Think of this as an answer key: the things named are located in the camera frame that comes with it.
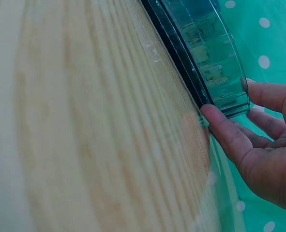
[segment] plastic container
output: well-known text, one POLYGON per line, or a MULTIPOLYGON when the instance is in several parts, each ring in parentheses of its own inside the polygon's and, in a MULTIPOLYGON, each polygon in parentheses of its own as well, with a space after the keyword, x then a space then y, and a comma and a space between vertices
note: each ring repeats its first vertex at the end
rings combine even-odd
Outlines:
POLYGON ((212 0, 142 0, 200 108, 214 104, 228 118, 249 111, 248 87, 231 34, 212 0))

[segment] teal fabric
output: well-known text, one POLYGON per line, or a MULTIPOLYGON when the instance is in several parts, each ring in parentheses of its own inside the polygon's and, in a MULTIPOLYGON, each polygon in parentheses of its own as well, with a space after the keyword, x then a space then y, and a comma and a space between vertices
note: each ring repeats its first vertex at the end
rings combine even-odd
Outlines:
MULTIPOLYGON (((286 84, 286 0, 220 0, 220 5, 246 76, 260 82, 286 84)), ((245 116, 236 120, 255 133, 265 135, 245 116)), ((254 195, 235 166, 229 165, 242 202, 239 207, 247 231, 286 232, 286 211, 254 195)))

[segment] human hand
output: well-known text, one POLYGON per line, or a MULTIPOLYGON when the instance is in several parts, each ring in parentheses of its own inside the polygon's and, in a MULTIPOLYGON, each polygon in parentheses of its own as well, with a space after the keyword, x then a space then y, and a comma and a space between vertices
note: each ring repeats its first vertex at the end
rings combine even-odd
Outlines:
POLYGON ((257 109, 247 115, 273 141, 227 119, 213 105, 204 105, 201 112, 248 187, 259 197, 286 209, 286 85, 247 82, 254 104, 284 116, 284 120, 277 119, 257 109))

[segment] light wood grain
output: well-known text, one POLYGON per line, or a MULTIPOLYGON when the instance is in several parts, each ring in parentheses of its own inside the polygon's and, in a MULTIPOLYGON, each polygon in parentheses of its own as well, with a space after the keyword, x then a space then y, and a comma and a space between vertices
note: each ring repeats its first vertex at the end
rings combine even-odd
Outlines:
POLYGON ((198 121, 138 0, 0 1, 0 232, 218 231, 198 121))

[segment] wood grain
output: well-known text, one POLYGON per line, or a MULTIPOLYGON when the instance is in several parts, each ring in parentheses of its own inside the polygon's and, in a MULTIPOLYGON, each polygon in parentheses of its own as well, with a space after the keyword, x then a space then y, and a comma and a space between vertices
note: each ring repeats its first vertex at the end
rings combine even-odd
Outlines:
POLYGON ((138 0, 0 1, 0 232, 215 232, 208 172, 138 0))

